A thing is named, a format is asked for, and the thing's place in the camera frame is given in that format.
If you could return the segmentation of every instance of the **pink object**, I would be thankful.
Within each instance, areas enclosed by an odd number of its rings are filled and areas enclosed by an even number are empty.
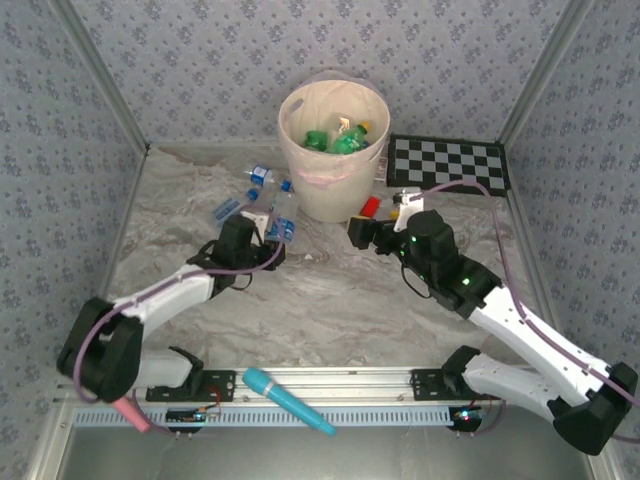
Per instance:
[[[122,397],[113,402],[113,408],[122,414],[124,418],[136,427],[140,433],[147,433],[151,430],[149,421],[138,411],[127,397]]]

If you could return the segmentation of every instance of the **checkerboard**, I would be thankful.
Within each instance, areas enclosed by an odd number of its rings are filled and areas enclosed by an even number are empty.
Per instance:
[[[499,143],[391,135],[388,159],[390,187],[426,190],[453,180],[472,180],[499,197],[510,188],[504,147]],[[480,194],[466,186],[449,191]]]

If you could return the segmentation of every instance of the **cyan object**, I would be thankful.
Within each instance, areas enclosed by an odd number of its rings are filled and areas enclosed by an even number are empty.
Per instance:
[[[335,427],[327,422],[322,415],[291,395],[262,370],[253,367],[248,368],[242,376],[242,381],[251,390],[259,395],[266,396],[269,400],[280,405],[291,415],[299,418],[311,428],[315,428],[331,436],[336,434]]]

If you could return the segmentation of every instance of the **bottle label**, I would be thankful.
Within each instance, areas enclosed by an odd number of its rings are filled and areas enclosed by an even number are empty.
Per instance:
[[[212,212],[213,218],[216,222],[216,226],[222,226],[225,220],[236,213],[236,211],[240,210],[241,207],[242,205],[240,205],[240,202],[238,200],[234,198],[227,198],[219,207],[217,207]]]
[[[282,217],[278,217],[278,220],[280,221],[280,224],[284,228],[285,243],[290,243],[291,240],[293,240],[293,234],[296,231],[296,224],[293,223],[291,220],[287,220],[286,218],[282,218]],[[275,222],[273,222],[273,225],[271,225],[271,230],[269,231],[267,238],[269,238],[269,240],[280,239],[280,232],[278,232],[278,225],[276,225]]]
[[[264,187],[264,177],[267,176],[268,172],[268,168],[265,168],[262,165],[256,165],[253,172],[251,172],[251,183]]]

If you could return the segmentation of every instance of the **white trash bin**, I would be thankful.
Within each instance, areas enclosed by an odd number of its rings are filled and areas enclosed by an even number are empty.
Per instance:
[[[351,155],[300,146],[307,131],[322,129],[336,114],[370,122],[366,138],[371,145]],[[287,97],[278,115],[278,136],[304,213],[340,223],[360,212],[371,195],[390,123],[389,108],[375,87],[340,72],[315,75]]]

